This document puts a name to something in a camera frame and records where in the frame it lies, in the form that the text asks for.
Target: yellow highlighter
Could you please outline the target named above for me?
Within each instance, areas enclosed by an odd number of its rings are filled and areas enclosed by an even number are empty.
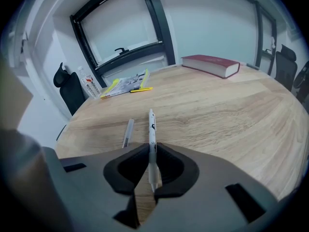
[[[153,89],[153,87],[144,87],[144,88],[140,88],[140,89],[130,90],[130,92],[135,93],[135,92],[148,91],[148,90],[152,90],[152,89]]]

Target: bottle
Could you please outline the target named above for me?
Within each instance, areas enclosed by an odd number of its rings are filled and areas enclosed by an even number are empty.
[[[93,81],[93,78],[91,75],[87,75],[83,69],[82,66],[78,67],[77,69],[81,75],[81,82],[82,84],[86,87],[88,93],[93,97],[93,98],[98,98],[101,96],[101,92],[96,86],[96,84]]]

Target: office chair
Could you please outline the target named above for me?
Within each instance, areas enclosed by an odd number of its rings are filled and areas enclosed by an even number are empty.
[[[77,109],[85,102],[83,90],[79,82],[79,78],[75,72],[71,75],[62,69],[60,64],[54,76],[54,85],[60,88],[60,95],[66,103],[70,113],[75,114]]]
[[[297,71],[296,54],[290,48],[282,45],[281,52],[276,52],[277,73],[275,80],[287,90],[292,90],[293,81]]]
[[[299,88],[296,98],[302,104],[309,94],[309,61],[298,73],[293,83],[294,88]]]

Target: open magazine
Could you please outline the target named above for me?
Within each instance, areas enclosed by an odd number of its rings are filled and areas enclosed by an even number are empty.
[[[101,95],[101,99],[109,98],[111,96],[128,93],[131,90],[140,89],[146,87],[149,79],[148,69],[135,76],[117,78],[112,82],[112,85]]]

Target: wood grain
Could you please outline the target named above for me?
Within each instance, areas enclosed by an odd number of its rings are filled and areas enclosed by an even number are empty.
[[[151,91],[87,100],[58,140],[60,158],[121,148],[127,122],[133,142],[148,142],[148,113],[157,141],[222,157],[264,184],[278,199],[301,180],[309,116],[296,98],[263,72],[241,66],[220,79],[185,67],[151,74]],[[154,208],[147,173],[136,188],[139,217]]]

